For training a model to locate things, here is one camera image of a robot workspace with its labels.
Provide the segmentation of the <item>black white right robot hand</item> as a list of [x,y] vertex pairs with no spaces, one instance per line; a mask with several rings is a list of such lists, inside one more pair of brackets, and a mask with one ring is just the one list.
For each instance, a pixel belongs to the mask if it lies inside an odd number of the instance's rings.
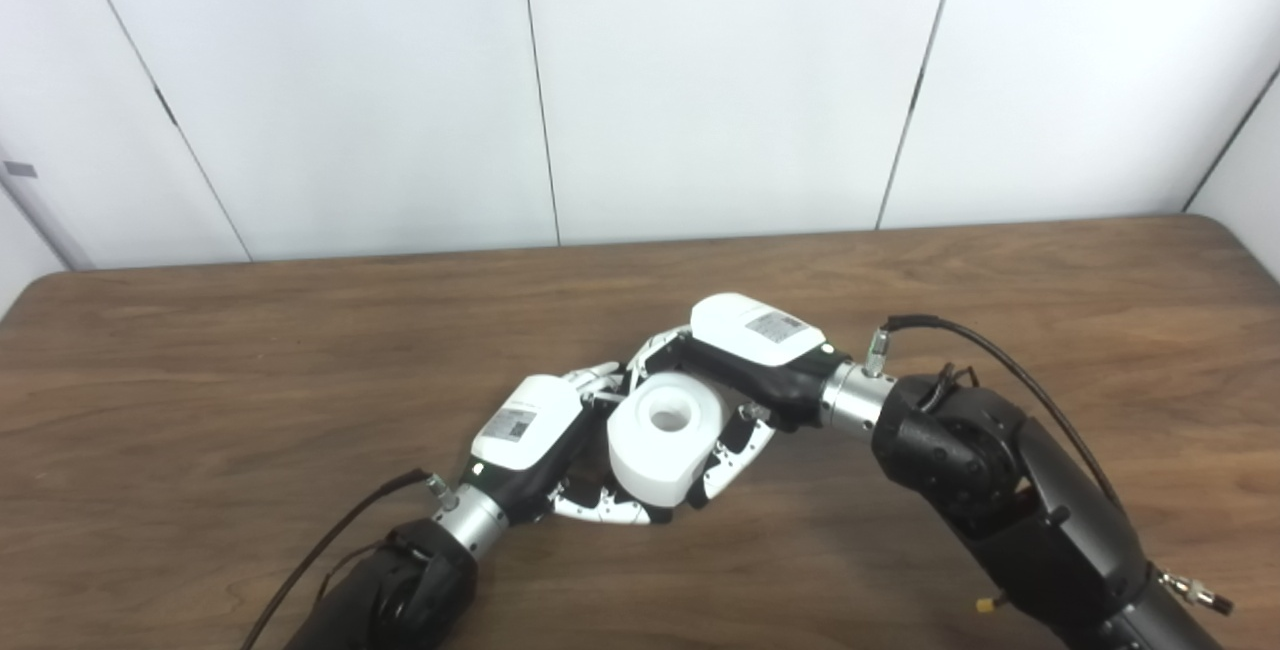
[[650,337],[607,424],[611,471],[648,505],[704,508],[777,432],[832,427],[869,439],[881,377],[819,328],[739,293],[700,299],[686,325]]

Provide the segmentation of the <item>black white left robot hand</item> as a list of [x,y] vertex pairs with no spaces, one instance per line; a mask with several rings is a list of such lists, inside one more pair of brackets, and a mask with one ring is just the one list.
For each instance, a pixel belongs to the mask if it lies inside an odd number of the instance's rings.
[[603,525],[671,523],[671,509],[625,491],[598,456],[623,377],[616,362],[525,377],[472,440],[461,486],[483,495],[506,527],[545,514]]

